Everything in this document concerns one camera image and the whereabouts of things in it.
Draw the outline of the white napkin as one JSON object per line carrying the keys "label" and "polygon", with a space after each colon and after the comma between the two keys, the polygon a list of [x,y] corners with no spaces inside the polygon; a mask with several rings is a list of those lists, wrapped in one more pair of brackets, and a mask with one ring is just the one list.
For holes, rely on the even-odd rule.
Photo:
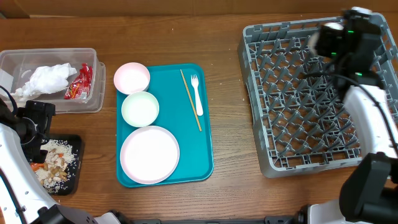
{"label": "white napkin", "polygon": [[18,101],[33,100],[43,94],[53,94],[65,90],[68,77],[77,73],[76,68],[69,63],[58,64],[52,67],[38,67],[28,82],[18,88],[11,96]]}

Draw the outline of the red snack wrapper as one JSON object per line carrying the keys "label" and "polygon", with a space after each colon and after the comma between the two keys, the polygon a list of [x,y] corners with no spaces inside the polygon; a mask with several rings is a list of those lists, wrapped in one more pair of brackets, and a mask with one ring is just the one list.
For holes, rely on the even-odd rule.
{"label": "red snack wrapper", "polygon": [[87,63],[82,64],[80,74],[71,82],[65,93],[65,100],[85,100],[90,94],[93,79],[93,68]]}

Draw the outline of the light green bowl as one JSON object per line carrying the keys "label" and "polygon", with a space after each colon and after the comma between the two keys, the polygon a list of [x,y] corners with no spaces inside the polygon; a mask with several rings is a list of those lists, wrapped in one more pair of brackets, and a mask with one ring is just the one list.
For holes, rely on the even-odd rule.
{"label": "light green bowl", "polygon": [[128,95],[121,106],[121,114],[125,122],[136,128],[152,124],[157,119],[159,111],[157,98],[146,91]]}

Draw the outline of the white cup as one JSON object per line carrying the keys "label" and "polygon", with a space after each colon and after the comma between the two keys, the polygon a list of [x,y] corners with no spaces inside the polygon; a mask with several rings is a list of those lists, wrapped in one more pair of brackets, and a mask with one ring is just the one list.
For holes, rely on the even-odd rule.
{"label": "white cup", "polygon": [[308,39],[308,48],[310,52],[314,55],[318,55],[317,44],[320,38],[319,32],[316,32],[310,36]]}

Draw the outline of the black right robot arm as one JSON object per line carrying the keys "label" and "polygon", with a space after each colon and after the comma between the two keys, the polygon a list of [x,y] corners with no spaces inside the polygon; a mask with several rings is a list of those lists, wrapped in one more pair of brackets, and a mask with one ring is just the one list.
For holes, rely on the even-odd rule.
{"label": "black right robot arm", "polygon": [[397,223],[397,128],[379,75],[371,70],[380,28],[329,22],[308,41],[310,51],[334,66],[323,75],[333,80],[356,130],[362,161],[336,200],[311,205],[307,223]]}

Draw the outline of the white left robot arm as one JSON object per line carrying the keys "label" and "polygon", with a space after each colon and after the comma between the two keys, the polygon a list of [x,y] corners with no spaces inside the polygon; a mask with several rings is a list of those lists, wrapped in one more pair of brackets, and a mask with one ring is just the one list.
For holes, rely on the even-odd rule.
{"label": "white left robot arm", "polygon": [[100,217],[57,203],[43,188],[26,155],[44,158],[55,105],[27,101],[9,109],[1,103],[1,208],[8,223],[130,223],[111,210]]}

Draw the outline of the peanuts and rice waste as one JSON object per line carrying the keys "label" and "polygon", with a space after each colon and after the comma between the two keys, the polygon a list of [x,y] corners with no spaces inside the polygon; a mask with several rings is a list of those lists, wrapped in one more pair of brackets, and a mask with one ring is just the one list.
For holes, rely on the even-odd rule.
{"label": "peanuts and rice waste", "polygon": [[36,177],[48,193],[67,194],[74,186],[78,155],[72,151],[72,145],[66,140],[51,139],[41,149],[47,156],[43,163],[44,168],[34,172]]}

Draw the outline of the black waste tray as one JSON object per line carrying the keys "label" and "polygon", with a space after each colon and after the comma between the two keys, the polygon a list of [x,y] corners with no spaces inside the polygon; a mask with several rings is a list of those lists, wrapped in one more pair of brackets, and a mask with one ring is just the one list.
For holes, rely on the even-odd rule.
{"label": "black waste tray", "polygon": [[83,159],[84,142],[76,134],[50,134],[41,146],[47,153],[41,164],[32,164],[40,184],[50,195],[76,192]]}

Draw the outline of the orange carrot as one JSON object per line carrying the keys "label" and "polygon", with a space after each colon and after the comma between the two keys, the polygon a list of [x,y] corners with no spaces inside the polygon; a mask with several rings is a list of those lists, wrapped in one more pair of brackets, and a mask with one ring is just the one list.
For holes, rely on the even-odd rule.
{"label": "orange carrot", "polygon": [[44,168],[44,164],[39,164],[39,163],[31,163],[30,164],[31,169],[35,172],[41,168]]}

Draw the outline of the clear plastic bin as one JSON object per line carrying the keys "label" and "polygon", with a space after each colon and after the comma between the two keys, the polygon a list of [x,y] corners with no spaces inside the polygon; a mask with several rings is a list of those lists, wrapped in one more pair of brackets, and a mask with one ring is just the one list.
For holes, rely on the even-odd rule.
{"label": "clear plastic bin", "polygon": [[35,100],[55,105],[56,113],[96,113],[102,109],[106,84],[106,67],[91,48],[19,49],[1,52],[1,86],[14,93],[30,80],[39,67],[69,63],[79,70],[83,64],[93,69],[90,92],[85,99],[66,100],[66,90],[41,94]]}

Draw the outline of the pink plate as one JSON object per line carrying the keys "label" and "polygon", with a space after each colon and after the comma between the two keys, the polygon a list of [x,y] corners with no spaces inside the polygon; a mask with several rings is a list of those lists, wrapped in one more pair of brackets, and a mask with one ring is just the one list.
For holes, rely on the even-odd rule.
{"label": "pink plate", "polygon": [[121,146],[122,170],[139,184],[157,184],[167,179],[177,168],[179,159],[177,139],[159,126],[133,131]]}

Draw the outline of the pink bowl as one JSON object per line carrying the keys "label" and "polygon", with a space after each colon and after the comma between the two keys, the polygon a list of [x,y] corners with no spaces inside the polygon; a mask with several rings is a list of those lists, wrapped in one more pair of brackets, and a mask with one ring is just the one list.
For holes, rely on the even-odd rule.
{"label": "pink bowl", "polygon": [[115,88],[125,95],[146,91],[150,83],[150,72],[141,63],[125,63],[116,70],[113,82]]}

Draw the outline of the teal tray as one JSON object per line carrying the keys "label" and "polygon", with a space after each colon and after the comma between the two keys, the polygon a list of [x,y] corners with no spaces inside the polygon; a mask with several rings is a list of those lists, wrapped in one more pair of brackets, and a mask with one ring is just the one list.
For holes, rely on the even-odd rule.
{"label": "teal tray", "polygon": [[157,119],[136,128],[122,117],[126,95],[116,93],[116,177],[125,187],[202,181],[214,169],[203,69],[194,63],[148,68]]}

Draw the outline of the white plastic fork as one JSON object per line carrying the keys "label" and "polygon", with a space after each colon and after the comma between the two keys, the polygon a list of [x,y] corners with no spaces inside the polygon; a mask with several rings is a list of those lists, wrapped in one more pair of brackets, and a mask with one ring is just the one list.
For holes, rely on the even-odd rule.
{"label": "white plastic fork", "polygon": [[202,103],[201,103],[200,94],[198,91],[199,80],[198,80],[198,77],[196,74],[191,76],[191,84],[192,84],[192,87],[195,92],[195,106],[196,106],[197,115],[202,116],[203,115],[203,107],[202,107]]}

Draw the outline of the wooden chopstick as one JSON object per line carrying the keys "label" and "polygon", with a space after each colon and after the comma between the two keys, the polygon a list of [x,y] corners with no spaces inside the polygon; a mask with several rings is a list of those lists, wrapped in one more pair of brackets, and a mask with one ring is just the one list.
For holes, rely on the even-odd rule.
{"label": "wooden chopstick", "polygon": [[183,83],[184,83],[184,85],[185,85],[185,89],[186,89],[186,92],[187,92],[187,95],[188,95],[188,99],[190,100],[190,104],[191,104],[192,111],[193,111],[193,114],[194,114],[195,119],[196,119],[196,122],[197,122],[197,126],[198,126],[198,129],[199,129],[199,132],[202,132],[202,128],[201,128],[200,121],[199,121],[199,119],[198,119],[197,111],[196,111],[195,106],[194,106],[194,104],[193,104],[192,96],[191,96],[191,94],[190,94],[190,90],[189,90],[189,87],[188,87],[188,85],[187,85],[187,81],[186,81],[186,79],[185,79],[185,76],[184,76],[184,74],[183,74],[182,69],[180,69],[180,73],[181,73],[181,76],[182,76]]}

